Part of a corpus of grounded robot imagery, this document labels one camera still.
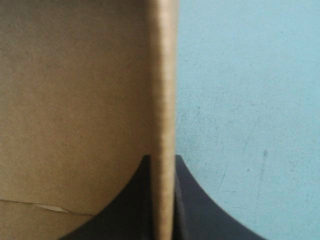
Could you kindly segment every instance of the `brown cardboard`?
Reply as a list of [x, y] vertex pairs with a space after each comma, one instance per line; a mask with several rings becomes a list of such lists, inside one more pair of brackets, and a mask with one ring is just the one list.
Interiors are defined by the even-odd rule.
[[170, 240], [175, 173], [177, 0], [149, 0], [150, 61], [154, 116], [151, 181], [154, 237]]
[[151, 152], [146, 4], [6, 0], [0, 16], [0, 239], [55, 239], [88, 217], [24, 203], [95, 215]]
[[16, 202], [0, 202], [0, 213], [1, 240], [58, 239], [90, 219]]

